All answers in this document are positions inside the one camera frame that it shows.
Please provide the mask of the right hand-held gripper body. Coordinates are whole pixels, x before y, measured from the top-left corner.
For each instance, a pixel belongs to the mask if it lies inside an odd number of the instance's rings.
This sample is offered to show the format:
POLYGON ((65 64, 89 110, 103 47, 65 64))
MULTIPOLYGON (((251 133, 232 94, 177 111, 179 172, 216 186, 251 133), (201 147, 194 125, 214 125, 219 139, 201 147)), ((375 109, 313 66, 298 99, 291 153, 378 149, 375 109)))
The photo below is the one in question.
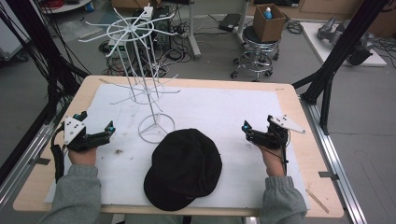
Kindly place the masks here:
POLYGON ((305 128, 286 115, 273 116, 273 124, 267 127, 266 133, 261 132, 262 137, 254 137, 253 143, 268 149, 285 148, 289 141, 290 131, 305 134, 305 128))

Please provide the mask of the black cap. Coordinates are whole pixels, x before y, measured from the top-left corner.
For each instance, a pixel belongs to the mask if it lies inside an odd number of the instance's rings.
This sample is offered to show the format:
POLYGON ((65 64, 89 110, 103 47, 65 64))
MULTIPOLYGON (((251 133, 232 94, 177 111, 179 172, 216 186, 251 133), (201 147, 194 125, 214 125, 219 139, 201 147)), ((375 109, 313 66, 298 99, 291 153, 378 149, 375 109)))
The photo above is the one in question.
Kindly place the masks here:
POLYGON ((211 194, 222 171, 215 143, 197 129, 169 133, 156 146, 144 180, 148 200, 164 211, 177 211, 211 194))

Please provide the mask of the white wire hat rack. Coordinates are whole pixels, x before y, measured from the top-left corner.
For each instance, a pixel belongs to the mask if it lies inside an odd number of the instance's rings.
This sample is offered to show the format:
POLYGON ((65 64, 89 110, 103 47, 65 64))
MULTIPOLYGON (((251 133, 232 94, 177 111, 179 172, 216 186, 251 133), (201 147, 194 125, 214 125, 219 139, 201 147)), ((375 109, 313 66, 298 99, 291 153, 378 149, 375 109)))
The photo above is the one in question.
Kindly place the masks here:
POLYGON ((143 141, 151 144, 160 143, 163 138, 176 128, 172 117, 165 114, 160 108, 159 102, 167 93, 164 82, 160 81, 160 65, 155 58, 151 35, 159 33, 163 35, 176 35, 155 28, 158 21, 169 21, 173 14, 158 19, 149 18, 150 5, 137 17, 122 17, 113 8, 119 19, 110 24, 90 23, 89 26, 102 27, 105 32, 92 37, 82 37, 80 42, 86 43, 93 40, 110 37, 112 35, 129 35, 133 41, 134 56, 127 58, 128 62, 121 62, 125 76, 128 80, 129 95, 126 101, 131 100, 138 105, 146 105, 149 114, 137 125, 137 134, 143 141))

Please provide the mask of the person's right hand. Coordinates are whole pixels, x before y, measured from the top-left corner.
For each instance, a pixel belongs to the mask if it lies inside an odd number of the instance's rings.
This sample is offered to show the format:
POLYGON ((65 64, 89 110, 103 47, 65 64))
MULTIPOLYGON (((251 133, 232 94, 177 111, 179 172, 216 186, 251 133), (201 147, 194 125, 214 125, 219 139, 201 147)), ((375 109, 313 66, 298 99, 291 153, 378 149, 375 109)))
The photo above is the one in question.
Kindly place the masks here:
POLYGON ((281 159, 280 149, 268 149, 260 147, 262 159, 266 166, 266 173, 269 176, 285 176, 285 171, 281 159))

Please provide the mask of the person's left hand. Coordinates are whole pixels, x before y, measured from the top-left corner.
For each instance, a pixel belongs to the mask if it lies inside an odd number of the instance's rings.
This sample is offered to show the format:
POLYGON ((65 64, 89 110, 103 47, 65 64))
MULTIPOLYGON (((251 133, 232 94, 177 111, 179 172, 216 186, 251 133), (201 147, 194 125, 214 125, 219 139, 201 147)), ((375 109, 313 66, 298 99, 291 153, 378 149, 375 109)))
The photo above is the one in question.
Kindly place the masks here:
POLYGON ((96 163, 96 150, 96 147, 81 152, 69 150, 68 157, 73 164, 94 166, 96 163))

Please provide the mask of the white foam mat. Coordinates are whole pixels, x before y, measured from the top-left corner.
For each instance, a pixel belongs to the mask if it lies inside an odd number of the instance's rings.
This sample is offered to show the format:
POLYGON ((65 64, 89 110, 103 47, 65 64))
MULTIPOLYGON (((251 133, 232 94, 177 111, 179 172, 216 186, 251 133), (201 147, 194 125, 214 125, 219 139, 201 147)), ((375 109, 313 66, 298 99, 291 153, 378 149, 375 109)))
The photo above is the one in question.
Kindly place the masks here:
MULTIPOLYGON (((217 187, 210 195, 195 200, 192 207, 261 208, 266 177, 262 155, 246 140, 241 127, 246 120, 253 129, 264 132, 269 125, 268 115, 289 117, 281 110, 276 92, 194 87, 165 90, 159 105, 175 121, 175 130, 201 131, 215 142, 222 159, 217 187)), ((109 144, 97 151, 102 203, 147 206, 143 183, 158 144, 147 143, 138 136, 137 125, 149 109, 126 101, 128 95, 125 86, 100 85, 84 123, 88 133, 101 132, 110 121, 116 128, 109 144)), ((307 131, 306 125, 292 120, 307 131)))

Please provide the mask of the chrome rolling stool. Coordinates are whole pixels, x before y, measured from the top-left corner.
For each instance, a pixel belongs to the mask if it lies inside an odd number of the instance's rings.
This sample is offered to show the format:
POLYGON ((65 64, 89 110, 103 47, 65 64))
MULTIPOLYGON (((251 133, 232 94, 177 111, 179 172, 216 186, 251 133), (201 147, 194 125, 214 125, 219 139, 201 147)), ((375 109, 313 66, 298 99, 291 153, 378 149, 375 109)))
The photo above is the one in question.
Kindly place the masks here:
POLYGON ((240 69, 246 69, 256 75, 254 82, 258 82, 261 75, 270 77, 273 74, 273 61, 279 56, 280 41, 262 42, 252 26, 248 26, 242 33, 242 46, 247 49, 233 59, 235 69, 230 77, 235 79, 240 69))

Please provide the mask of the thin wooden stick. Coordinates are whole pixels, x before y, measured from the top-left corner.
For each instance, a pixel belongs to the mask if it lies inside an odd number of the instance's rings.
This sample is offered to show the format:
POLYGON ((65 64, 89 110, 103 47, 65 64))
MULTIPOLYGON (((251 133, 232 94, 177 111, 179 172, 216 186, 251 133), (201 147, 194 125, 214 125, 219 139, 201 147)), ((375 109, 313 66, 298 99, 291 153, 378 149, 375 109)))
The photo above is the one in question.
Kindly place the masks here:
POLYGON ((321 210, 323 210, 326 214, 329 214, 330 210, 310 189, 305 189, 305 191, 312 198, 312 200, 321 208, 321 210))

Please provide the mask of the white equipment box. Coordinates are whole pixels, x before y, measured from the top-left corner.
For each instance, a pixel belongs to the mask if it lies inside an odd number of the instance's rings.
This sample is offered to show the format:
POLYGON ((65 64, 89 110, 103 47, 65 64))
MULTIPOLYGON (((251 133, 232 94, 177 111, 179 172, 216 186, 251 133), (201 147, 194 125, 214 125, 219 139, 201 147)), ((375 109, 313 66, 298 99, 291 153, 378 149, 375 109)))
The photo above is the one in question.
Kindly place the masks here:
POLYGON ((112 35, 107 46, 109 49, 107 57, 127 59, 134 56, 133 41, 129 35, 112 35))

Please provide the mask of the white board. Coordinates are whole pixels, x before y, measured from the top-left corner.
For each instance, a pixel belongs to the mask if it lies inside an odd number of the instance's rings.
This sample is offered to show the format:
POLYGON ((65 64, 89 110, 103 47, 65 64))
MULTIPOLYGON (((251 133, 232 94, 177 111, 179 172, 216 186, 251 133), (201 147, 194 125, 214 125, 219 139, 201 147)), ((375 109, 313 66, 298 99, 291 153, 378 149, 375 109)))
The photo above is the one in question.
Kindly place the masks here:
MULTIPOLYGON (((332 44, 328 40, 317 38, 318 29, 322 27, 324 23, 302 22, 301 25, 304 28, 304 35, 309 40, 311 47, 314 49, 320 61, 324 63, 332 51, 332 44)), ((373 49, 371 53, 372 55, 369 56, 361 66, 381 67, 387 65, 373 49)))

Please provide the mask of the cardboard box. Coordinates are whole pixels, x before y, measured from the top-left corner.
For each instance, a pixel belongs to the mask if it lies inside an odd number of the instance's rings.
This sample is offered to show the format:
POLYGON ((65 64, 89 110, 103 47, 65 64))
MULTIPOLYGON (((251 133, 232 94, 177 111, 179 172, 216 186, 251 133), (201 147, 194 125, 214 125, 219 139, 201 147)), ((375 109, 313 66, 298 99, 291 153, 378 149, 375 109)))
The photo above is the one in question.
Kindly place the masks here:
POLYGON ((278 41, 281 38, 285 21, 285 15, 276 5, 257 5, 254 13, 253 29, 261 42, 278 41), (272 15, 271 20, 264 17, 264 13, 268 9, 272 15))

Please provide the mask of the white table leg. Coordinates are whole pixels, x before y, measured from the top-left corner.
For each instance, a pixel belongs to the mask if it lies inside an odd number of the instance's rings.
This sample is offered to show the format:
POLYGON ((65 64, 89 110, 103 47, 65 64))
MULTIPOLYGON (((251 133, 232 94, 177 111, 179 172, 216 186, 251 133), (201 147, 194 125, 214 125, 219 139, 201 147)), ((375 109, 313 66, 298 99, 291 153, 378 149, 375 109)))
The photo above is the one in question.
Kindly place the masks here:
POLYGON ((248 14, 249 2, 250 2, 250 0, 243 0, 241 10, 240 10, 241 17, 240 17, 240 21, 239 21, 238 27, 236 28, 236 32, 235 32, 237 39, 238 39, 239 43, 241 43, 241 44, 244 42, 243 31, 244 31, 244 27, 246 24, 246 17, 248 14))
POLYGON ((189 2, 189 32, 188 39, 191 44, 191 50, 193 53, 193 59, 198 60, 201 58, 201 51, 199 49, 197 40, 194 35, 194 0, 188 0, 189 2))

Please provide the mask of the black flat device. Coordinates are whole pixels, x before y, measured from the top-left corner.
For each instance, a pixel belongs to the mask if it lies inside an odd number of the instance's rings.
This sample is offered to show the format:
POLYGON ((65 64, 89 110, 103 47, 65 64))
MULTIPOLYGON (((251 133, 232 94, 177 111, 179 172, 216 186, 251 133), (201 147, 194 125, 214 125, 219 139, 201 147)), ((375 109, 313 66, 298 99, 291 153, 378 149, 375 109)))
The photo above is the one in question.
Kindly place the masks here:
POLYGON ((224 19, 219 23, 219 29, 226 32, 231 32, 238 24, 240 15, 238 13, 227 14, 224 19))

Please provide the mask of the grey robot part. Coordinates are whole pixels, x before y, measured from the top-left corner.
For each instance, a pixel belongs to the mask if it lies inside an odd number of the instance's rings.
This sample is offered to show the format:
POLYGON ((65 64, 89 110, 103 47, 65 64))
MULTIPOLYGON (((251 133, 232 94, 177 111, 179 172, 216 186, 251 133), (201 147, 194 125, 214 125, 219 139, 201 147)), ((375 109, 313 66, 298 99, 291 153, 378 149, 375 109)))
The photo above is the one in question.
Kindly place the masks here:
POLYGON ((333 52, 338 56, 343 55, 350 65, 360 65, 369 56, 375 46, 375 36, 371 33, 356 35, 348 28, 350 20, 345 20, 333 27, 335 17, 331 17, 322 27, 318 29, 317 38, 326 39, 333 46, 333 52))

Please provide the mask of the aluminium rail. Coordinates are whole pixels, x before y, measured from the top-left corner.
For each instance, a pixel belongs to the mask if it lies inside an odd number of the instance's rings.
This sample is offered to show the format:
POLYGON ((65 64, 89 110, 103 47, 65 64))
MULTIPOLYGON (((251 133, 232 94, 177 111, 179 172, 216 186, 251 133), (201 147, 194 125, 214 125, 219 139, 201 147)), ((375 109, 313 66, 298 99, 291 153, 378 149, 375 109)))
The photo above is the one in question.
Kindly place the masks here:
POLYGON ((50 116, 50 106, 45 105, 31 127, 22 137, 5 163, 0 167, 0 211, 21 185, 23 179, 34 168, 30 159, 42 158, 41 154, 60 123, 68 105, 57 105, 50 116))
POLYGON ((309 105, 303 100, 301 100, 301 105, 311 125, 311 130, 317 138, 319 150, 328 167, 327 172, 332 172, 339 176, 339 180, 332 182, 341 200, 343 210, 346 212, 352 224, 368 224, 355 192, 348 180, 344 166, 338 156, 336 147, 331 137, 326 134, 319 125, 320 111, 318 107, 316 105, 309 105))

